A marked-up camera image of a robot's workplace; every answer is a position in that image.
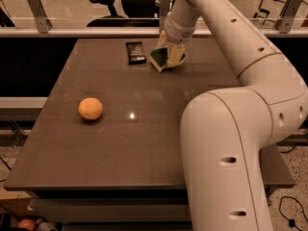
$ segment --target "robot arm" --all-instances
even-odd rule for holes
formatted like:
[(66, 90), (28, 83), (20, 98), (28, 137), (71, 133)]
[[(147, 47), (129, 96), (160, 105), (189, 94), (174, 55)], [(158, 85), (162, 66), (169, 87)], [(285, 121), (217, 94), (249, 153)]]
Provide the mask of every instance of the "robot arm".
[(176, 0), (167, 40), (188, 41), (202, 16), (241, 87), (197, 96), (181, 121), (193, 230), (270, 231), (259, 150), (307, 117), (307, 87), (288, 59), (227, 0)]

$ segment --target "brown table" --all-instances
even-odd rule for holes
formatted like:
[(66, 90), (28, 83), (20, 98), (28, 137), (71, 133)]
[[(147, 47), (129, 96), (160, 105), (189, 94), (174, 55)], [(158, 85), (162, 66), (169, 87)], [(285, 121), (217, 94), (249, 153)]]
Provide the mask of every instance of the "brown table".
[[(147, 56), (157, 43), (156, 38), (78, 39), (6, 181), (7, 190), (30, 193), (32, 207), (52, 220), (73, 221), (59, 210), (46, 213), (50, 206), (69, 205), (68, 198), (85, 201), (86, 195), (87, 200), (92, 196), (106, 203), (110, 197), (122, 199), (116, 193), (135, 199), (141, 194), (147, 200), (153, 195), (156, 200), (184, 197), (185, 214), (181, 208), (179, 212), (187, 215), (181, 115), (201, 92), (236, 87), (238, 82), (212, 38), (188, 42), (186, 62), (163, 73), (150, 62), (128, 64), (125, 43), (137, 40)], [(103, 103), (98, 120), (78, 115), (85, 97)]]

